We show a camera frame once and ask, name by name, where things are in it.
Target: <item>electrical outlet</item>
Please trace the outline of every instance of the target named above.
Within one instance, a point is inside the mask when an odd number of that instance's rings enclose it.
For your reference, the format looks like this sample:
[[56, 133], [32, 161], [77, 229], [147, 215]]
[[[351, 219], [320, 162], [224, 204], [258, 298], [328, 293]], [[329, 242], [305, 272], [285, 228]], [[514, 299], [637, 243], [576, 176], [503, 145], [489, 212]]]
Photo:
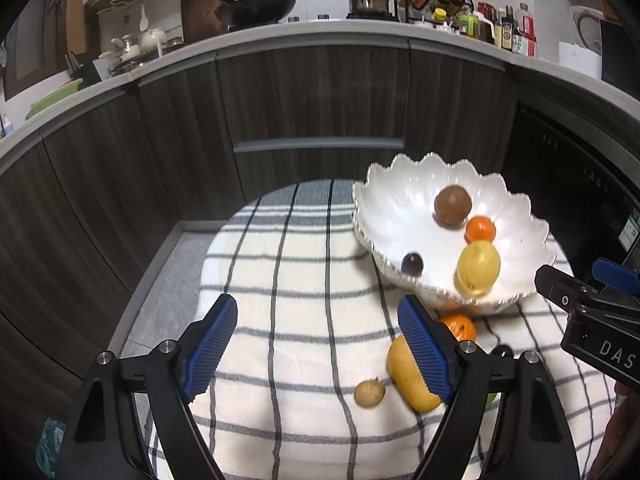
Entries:
[[172, 30], [182, 26], [182, 17], [180, 12], [176, 12], [171, 16], [165, 18], [164, 20], [160, 20], [157, 23], [153, 24], [153, 27], [159, 27], [165, 32], [171, 32]]

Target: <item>black pan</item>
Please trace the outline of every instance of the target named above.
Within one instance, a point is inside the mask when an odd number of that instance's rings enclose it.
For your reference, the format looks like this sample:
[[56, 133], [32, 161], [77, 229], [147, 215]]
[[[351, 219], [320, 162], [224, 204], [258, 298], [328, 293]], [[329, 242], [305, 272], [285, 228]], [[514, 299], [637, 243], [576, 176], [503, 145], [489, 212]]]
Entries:
[[225, 25], [234, 28], [278, 22], [291, 12], [295, 0], [220, 0], [218, 15]]

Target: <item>white scalloped bowl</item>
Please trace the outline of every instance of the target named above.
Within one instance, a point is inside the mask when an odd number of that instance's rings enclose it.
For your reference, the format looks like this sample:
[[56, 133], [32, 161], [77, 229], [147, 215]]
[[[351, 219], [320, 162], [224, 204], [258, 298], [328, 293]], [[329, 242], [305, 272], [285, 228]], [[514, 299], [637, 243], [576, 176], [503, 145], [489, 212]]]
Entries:
[[[479, 298], [464, 298], [454, 285], [458, 258], [466, 246], [464, 226], [449, 230], [434, 220], [436, 195], [452, 184], [464, 187], [471, 196], [468, 218], [488, 216], [497, 232], [494, 246], [500, 254], [500, 275]], [[468, 160], [451, 165], [429, 153], [414, 162], [401, 153], [389, 168], [372, 164], [366, 184], [356, 182], [352, 193], [356, 237], [373, 254], [383, 276], [417, 294], [426, 306], [462, 308], [480, 316], [497, 314], [534, 294], [536, 271], [556, 260], [556, 252], [546, 247], [549, 225], [531, 215], [529, 197], [509, 193], [497, 173], [478, 175]], [[404, 256], [413, 252], [424, 261], [417, 278], [400, 271]]]

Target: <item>bottle cap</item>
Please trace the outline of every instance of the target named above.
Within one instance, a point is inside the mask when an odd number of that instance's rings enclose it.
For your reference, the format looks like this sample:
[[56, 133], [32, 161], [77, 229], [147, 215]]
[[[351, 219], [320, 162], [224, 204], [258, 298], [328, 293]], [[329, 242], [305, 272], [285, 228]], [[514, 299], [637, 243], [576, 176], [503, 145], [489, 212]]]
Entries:
[[438, 7], [436, 8], [436, 10], [433, 11], [433, 17], [439, 22], [443, 22], [444, 20], [447, 19], [447, 13], [445, 12], [444, 9], [441, 9], [440, 7]]

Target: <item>gas burner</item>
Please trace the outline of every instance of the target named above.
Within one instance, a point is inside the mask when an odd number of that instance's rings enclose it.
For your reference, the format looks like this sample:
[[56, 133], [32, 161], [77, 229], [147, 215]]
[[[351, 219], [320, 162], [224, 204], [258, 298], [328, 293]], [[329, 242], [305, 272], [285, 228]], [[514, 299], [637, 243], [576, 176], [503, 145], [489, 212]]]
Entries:
[[261, 27], [263, 25], [274, 25], [280, 23], [278, 20], [271, 20], [270, 22], [252, 23], [251, 25], [238, 25], [237, 27], [229, 27], [229, 32], [237, 32], [238, 30], [246, 30], [248, 28]]
[[382, 14], [380, 12], [350, 12], [347, 14], [348, 20], [381, 20], [382, 22], [399, 22], [392, 14]]

